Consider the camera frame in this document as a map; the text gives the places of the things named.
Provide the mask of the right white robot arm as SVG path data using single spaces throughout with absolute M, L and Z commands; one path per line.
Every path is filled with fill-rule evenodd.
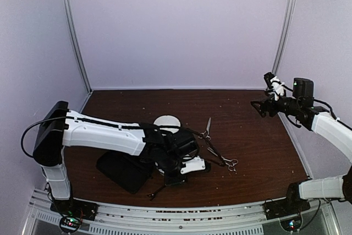
M 284 82 L 268 72 L 264 75 L 266 98 L 251 101 L 251 106 L 261 117 L 274 117 L 278 113 L 286 119 L 294 117 L 291 124 L 325 138 L 348 160 L 351 159 L 351 127 L 343 123 L 326 102 L 314 97 L 314 82 L 306 78 L 294 78 L 289 89 Z M 303 205 L 303 200 L 335 199 L 351 202 L 351 172 L 342 176 L 311 179 L 289 186 L 282 201 L 285 213 L 293 214 Z

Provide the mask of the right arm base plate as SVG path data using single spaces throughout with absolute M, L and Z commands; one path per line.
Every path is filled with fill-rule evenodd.
M 299 214 L 310 209 L 308 200 L 300 200 L 293 203 L 287 199 L 269 200 L 265 201 L 262 206 L 268 220 Z

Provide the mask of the black hair clip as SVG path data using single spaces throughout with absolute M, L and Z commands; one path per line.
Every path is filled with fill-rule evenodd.
M 149 198 L 149 201 L 153 201 L 156 196 L 163 191 L 167 186 L 164 184 L 161 187 L 159 187 L 157 190 L 155 190 L 154 192 L 147 194 L 147 197 Z

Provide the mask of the silver thinning scissors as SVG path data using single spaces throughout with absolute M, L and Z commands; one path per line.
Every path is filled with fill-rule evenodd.
M 208 147 L 207 151 L 210 152 L 215 157 L 220 158 L 220 160 L 223 161 L 223 163 L 227 166 L 227 169 L 228 169 L 229 172 L 233 172 L 233 173 L 237 174 L 237 170 L 236 170 L 235 167 L 239 163 L 238 159 L 225 158 L 224 156 L 216 153 L 214 151 L 214 149 L 212 149 L 211 147 Z

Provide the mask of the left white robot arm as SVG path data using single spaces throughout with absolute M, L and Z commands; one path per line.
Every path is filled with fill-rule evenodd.
M 183 128 L 171 115 L 153 123 L 121 123 L 86 116 L 58 101 L 38 123 L 33 159 L 41 166 L 51 188 L 52 199 L 67 215 L 79 211 L 64 162 L 64 149 L 83 146 L 107 150 L 117 157 L 103 158 L 99 164 L 125 189 L 144 185 L 146 171 L 157 168 L 167 186 L 182 184 L 189 173 L 203 171 L 194 133 Z

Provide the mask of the black zippered tool case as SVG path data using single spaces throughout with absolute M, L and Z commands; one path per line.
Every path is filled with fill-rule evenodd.
M 96 168 L 128 193 L 136 194 L 152 176 L 154 165 L 137 156 L 108 151 L 97 160 Z

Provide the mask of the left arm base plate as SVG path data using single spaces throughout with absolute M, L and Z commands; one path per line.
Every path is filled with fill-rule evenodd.
M 75 217 L 79 220 L 94 221 L 97 214 L 96 203 L 76 200 L 58 200 L 51 203 L 50 210 L 59 213 L 60 216 Z

